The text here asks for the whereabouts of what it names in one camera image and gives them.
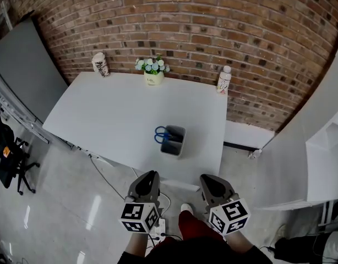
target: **bottle cap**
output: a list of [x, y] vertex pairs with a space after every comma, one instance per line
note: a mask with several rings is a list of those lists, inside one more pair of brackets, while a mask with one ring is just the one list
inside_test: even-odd
[[224, 71], [225, 73], [230, 73], [230, 72], [231, 72], [231, 67], [229, 67], [228, 65], [224, 65], [223, 71]]

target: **yellow flower pot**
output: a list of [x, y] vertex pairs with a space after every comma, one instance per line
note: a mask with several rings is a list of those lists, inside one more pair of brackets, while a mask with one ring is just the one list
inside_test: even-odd
[[149, 74], [145, 72], [144, 77], [148, 85], [159, 85], [164, 79], [164, 73], [162, 71], [158, 72], [158, 74]]

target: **potted flower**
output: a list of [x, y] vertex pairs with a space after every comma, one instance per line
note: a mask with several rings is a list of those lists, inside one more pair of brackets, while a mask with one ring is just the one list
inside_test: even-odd
[[164, 71], [169, 72], [169, 65], [164, 66], [161, 56], [154, 59], [137, 59], [135, 69], [144, 70], [145, 81], [148, 85], [159, 85], [164, 79]]

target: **white wall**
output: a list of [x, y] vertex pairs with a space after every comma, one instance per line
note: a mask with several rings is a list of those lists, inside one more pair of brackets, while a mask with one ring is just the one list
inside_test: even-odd
[[273, 131], [248, 124], [229, 120], [225, 124], [224, 142], [232, 144], [262, 149], [274, 136]]

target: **black office chair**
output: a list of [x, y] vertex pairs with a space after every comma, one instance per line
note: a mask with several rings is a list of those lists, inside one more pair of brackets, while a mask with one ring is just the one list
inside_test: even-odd
[[26, 164], [26, 160], [30, 157], [28, 153], [24, 153], [22, 146], [28, 146], [28, 143], [22, 141], [20, 138], [14, 140], [14, 133], [11, 128], [3, 124], [0, 118], [0, 180], [5, 188], [9, 188], [11, 181], [18, 174], [18, 187], [17, 192], [20, 195], [24, 193], [20, 191], [21, 181], [23, 180], [27, 188], [36, 193], [35, 189], [31, 189], [28, 184], [25, 172], [31, 167], [39, 167], [39, 163]]

